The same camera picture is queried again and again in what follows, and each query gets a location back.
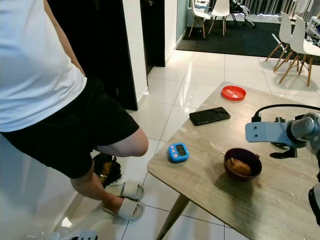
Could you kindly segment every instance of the black shorts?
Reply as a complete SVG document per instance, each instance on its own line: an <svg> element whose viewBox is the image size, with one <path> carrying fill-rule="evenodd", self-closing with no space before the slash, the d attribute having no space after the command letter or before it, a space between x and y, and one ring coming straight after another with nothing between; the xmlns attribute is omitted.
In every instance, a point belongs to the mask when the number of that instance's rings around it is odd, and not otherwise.
<svg viewBox="0 0 320 240"><path fill-rule="evenodd" d="M21 152L75 179L89 171L90 152L97 145L119 142L138 128L126 110L107 96L101 81L88 78L82 93L61 110L2 135Z"/></svg>

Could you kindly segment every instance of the red lid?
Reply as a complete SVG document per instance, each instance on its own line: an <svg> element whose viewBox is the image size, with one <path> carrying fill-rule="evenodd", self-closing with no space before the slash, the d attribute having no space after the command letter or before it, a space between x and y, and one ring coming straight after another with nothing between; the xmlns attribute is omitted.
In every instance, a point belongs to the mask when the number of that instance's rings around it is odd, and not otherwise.
<svg viewBox="0 0 320 240"><path fill-rule="evenodd" d="M239 86L225 86L221 92L222 96L231 101L241 101L246 96L246 91Z"/></svg>

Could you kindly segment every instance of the black phone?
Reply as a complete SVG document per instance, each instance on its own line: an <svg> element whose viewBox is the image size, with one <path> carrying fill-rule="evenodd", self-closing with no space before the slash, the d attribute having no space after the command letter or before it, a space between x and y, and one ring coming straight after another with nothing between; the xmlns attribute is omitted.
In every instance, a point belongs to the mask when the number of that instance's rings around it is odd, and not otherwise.
<svg viewBox="0 0 320 240"><path fill-rule="evenodd" d="M192 112L189 114L189 117L195 126L231 118L230 114L221 106L208 110Z"/></svg>

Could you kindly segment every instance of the white slide sandal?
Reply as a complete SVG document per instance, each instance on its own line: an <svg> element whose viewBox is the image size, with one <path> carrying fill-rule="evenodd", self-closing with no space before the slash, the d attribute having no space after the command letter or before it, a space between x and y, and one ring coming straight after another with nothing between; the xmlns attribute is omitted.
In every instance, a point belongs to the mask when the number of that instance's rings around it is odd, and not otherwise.
<svg viewBox="0 0 320 240"><path fill-rule="evenodd" d="M121 184L111 185L105 189L108 193L118 197L140 200L144 196L144 187L140 182L126 181Z"/></svg>
<svg viewBox="0 0 320 240"><path fill-rule="evenodd" d="M139 219L145 211L145 205L142 202L132 201L128 198L124 198L122 205L117 214L113 211L107 209L105 206L102 210L113 216L122 218L124 220L137 220Z"/></svg>

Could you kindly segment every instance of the black carpet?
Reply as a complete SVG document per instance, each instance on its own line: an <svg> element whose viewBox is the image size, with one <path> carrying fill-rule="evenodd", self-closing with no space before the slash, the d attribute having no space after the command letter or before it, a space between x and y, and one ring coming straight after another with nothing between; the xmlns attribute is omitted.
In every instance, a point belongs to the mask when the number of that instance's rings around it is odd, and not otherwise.
<svg viewBox="0 0 320 240"><path fill-rule="evenodd" d="M222 21L217 20L208 34L212 21L205 22L205 39L200 27L192 30L188 37L190 27L186 29L177 50L233 54L245 56L267 57L278 45L272 34L279 38L280 24L259 22L255 29L251 24L244 25L243 21L238 21L236 27L233 21L226 21L226 34L222 33ZM279 48L272 56L277 58L282 53ZM313 58L314 65L320 65L320 57Z"/></svg>

